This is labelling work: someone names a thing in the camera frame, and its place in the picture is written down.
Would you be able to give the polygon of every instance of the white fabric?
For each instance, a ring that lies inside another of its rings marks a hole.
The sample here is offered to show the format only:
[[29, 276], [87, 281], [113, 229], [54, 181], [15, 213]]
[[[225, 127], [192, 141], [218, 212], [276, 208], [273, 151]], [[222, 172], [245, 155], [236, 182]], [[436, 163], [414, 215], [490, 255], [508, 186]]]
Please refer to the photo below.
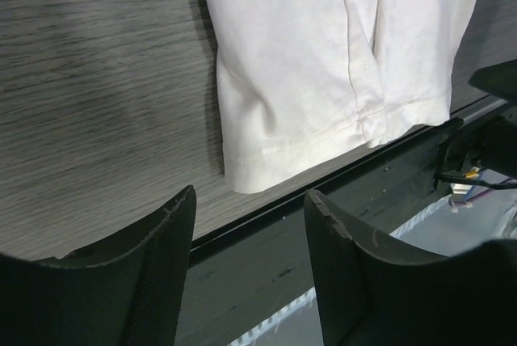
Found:
[[449, 117], [476, 0], [207, 0], [225, 175], [260, 192]]

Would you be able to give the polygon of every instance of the cable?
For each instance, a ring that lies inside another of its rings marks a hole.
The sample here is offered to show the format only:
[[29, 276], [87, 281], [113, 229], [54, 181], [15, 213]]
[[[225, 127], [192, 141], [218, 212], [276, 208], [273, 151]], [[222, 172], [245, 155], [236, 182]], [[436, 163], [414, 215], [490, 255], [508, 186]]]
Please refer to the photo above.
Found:
[[[506, 183], [515, 183], [515, 180], [512, 179], [512, 178], [508, 178], [506, 180], [503, 180], [501, 183], [499, 184], [506, 184]], [[489, 195], [490, 193], [494, 192], [494, 190], [491, 190], [491, 189], [488, 189], [488, 190], [485, 190], [483, 192], [480, 192], [479, 194], [476, 194], [474, 196], [471, 196], [470, 198], [468, 199], [465, 199], [465, 200], [459, 200], [457, 202], [455, 201], [452, 201], [452, 200], [449, 200], [449, 204], [451, 206], [460, 206], [460, 207], [465, 207], [466, 205], [468, 204], [472, 204], [473, 202], [475, 202], [476, 200], [479, 200], [481, 198], [484, 198], [485, 196]]]
[[437, 175], [437, 178], [443, 182], [447, 183], [456, 183], [456, 184], [466, 184], [468, 186], [480, 186], [486, 187], [491, 190], [515, 190], [517, 189], [517, 183], [515, 182], [507, 182], [507, 183], [489, 183], [481, 179], [467, 179], [464, 175], [449, 175], [440, 173]]

